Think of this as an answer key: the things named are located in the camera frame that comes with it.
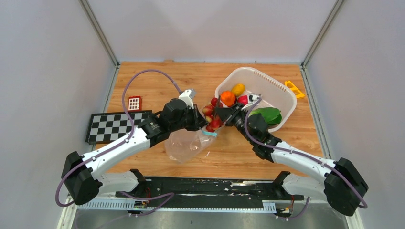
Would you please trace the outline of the red toy grape bunch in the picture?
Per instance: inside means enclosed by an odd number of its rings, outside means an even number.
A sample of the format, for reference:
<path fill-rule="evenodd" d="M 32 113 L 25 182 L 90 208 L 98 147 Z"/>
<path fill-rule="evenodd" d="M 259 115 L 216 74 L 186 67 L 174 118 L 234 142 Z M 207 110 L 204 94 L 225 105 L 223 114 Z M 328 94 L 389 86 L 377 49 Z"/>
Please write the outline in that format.
<path fill-rule="evenodd" d="M 216 97 L 212 98 L 210 103 L 207 104 L 203 109 L 202 113 L 207 121 L 207 126 L 205 130 L 210 133 L 214 133 L 222 126 L 222 121 L 215 111 L 215 108 L 221 108 L 223 105 L 220 100 Z"/>

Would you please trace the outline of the orange toy pumpkin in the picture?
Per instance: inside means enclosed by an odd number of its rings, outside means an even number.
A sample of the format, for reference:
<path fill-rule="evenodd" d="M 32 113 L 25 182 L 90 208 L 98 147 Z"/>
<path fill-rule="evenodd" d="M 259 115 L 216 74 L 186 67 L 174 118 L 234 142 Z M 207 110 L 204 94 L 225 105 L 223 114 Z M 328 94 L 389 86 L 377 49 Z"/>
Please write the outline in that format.
<path fill-rule="evenodd" d="M 236 103 L 236 95 L 232 91 L 223 91 L 220 100 L 227 107 L 231 107 Z"/>

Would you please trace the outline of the red toy apple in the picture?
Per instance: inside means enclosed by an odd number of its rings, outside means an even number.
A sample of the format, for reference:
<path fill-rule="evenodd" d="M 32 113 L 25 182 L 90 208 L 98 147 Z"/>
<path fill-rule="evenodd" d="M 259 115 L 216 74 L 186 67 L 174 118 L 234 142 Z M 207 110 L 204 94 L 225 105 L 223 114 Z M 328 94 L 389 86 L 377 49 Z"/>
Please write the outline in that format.
<path fill-rule="evenodd" d="M 237 98 L 237 102 L 243 105 L 247 105 L 249 103 L 249 97 L 248 95 L 242 95 Z"/>

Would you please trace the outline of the clear zip top bag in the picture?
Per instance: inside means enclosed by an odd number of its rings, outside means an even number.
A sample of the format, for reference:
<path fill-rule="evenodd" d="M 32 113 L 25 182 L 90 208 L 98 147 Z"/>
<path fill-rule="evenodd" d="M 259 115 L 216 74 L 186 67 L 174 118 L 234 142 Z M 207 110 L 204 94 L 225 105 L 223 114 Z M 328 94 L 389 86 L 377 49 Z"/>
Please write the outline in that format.
<path fill-rule="evenodd" d="M 210 146 L 218 137 L 219 129 L 209 132 L 207 127 L 198 131 L 181 129 L 171 133 L 164 142 L 166 155 L 169 159 L 178 164 L 183 164 Z"/>

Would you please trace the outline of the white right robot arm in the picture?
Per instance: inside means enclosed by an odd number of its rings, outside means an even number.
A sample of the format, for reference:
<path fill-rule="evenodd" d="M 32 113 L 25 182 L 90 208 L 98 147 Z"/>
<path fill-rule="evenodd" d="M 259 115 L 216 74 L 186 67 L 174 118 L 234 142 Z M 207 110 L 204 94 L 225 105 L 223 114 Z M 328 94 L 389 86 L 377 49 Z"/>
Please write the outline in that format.
<path fill-rule="evenodd" d="M 268 124 L 261 115 L 249 116 L 240 105 L 215 108 L 215 113 L 226 126 L 236 127 L 260 159 L 292 167 L 307 175 L 280 173 L 278 182 L 272 187 L 278 199 L 289 195 L 317 197 L 346 216 L 353 216 L 357 208 L 368 207 L 363 197 L 369 187 L 350 160 L 341 157 L 335 161 L 298 150 L 269 133 Z"/>

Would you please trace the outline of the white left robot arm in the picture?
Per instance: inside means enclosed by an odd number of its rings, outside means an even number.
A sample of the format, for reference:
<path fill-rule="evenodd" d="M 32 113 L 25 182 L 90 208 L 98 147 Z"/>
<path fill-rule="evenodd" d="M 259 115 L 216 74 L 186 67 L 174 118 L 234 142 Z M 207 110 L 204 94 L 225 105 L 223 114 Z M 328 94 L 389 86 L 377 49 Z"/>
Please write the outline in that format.
<path fill-rule="evenodd" d="M 61 182 L 76 205 L 83 205 L 103 192 L 129 191 L 135 197 L 146 192 L 145 182 L 132 172 L 108 174 L 114 165 L 129 156 L 149 149 L 181 129 L 198 131 L 207 124 L 196 104 L 188 106 L 181 99 L 172 99 L 162 111 L 151 114 L 114 142 L 79 155 L 70 153 L 65 160 Z"/>

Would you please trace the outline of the yellow toy mango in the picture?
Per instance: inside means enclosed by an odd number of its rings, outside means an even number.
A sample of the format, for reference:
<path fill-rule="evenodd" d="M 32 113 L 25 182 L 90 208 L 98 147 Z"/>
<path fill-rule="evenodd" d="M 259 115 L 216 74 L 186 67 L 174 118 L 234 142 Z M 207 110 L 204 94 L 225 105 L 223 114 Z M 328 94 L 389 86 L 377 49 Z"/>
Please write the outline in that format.
<path fill-rule="evenodd" d="M 245 85 L 242 83 L 238 83 L 233 86 L 231 92 L 235 95 L 235 97 L 240 97 L 245 91 Z"/>

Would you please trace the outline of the green toy bok choy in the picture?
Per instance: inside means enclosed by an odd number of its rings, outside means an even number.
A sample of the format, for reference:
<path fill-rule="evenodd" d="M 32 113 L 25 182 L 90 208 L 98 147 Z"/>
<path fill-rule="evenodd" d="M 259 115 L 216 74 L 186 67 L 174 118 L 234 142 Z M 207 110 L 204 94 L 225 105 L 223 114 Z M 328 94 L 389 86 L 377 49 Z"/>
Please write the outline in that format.
<path fill-rule="evenodd" d="M 268 125 L 278 125 L 281 123 L 281 111 L 275 107 L 261 107 L 253 110 L 251 115 L 260 114 Z"/>

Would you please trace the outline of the white plastic basket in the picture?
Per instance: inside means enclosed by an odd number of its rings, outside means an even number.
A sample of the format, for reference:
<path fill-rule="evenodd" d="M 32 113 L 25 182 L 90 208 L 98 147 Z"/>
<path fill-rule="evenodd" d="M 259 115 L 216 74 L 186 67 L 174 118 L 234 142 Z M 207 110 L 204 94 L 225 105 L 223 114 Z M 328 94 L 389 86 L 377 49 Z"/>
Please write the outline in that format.
<path fill-rule="evenodd" d="M 267 74 L 252 68 L 240 67 L 234 70 L 215 89 L 214 96 L 218 97 L 223 91 L 230 91 L 236 84 L 245 86 L 245 94 L 261 94 L 262 101 L 255 106 L 275 107 L 281 111 L 281 122 L 269 129 L 270 133 L 279 130 L 291 116 L 297 106 L 295 94 L 283 83 Z"/>

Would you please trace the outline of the red toy window block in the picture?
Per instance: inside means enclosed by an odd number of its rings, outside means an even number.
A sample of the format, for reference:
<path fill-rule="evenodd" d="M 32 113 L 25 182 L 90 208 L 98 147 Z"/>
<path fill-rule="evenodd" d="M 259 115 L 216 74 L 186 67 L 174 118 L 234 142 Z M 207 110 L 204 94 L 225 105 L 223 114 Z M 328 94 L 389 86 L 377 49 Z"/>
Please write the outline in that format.
<path fill-rule="evenodd" d="M 141 96 L 130 96 L 128 98 L 128 111 L 140 111 L 142 110 L 142 97 Z"/>

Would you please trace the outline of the black white checkerboard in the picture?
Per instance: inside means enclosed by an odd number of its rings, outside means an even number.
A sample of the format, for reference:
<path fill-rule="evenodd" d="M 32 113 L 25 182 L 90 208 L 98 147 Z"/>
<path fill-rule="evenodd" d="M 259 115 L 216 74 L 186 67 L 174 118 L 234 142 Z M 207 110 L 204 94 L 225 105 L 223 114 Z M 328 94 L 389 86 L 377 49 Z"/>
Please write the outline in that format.
<path fill-rule="evenodd" d="M 85 142 L 90 145 L 108 144 L 129 133 L 131 128 L 125 112 L 92 114 Z"/>

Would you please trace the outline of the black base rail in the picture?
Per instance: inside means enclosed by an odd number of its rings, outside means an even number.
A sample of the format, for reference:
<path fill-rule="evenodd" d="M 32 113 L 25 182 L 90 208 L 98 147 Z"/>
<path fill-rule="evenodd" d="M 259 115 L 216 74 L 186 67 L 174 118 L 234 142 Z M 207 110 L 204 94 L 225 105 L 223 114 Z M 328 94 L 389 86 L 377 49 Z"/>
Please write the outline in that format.
<path fill-rule="evenodd" d="M 165 201 L 157 196 L 174 193 L 165 208 L 188 209 L 259 209 L 264 201 L 301 201 L 302 195 L 291 196 L 280 191 L 272 181 L 244 179 L 213 179 L 186 177 L 145 177 L 128 194 L 137 198 L 151 198 L 149 207 Z"/>

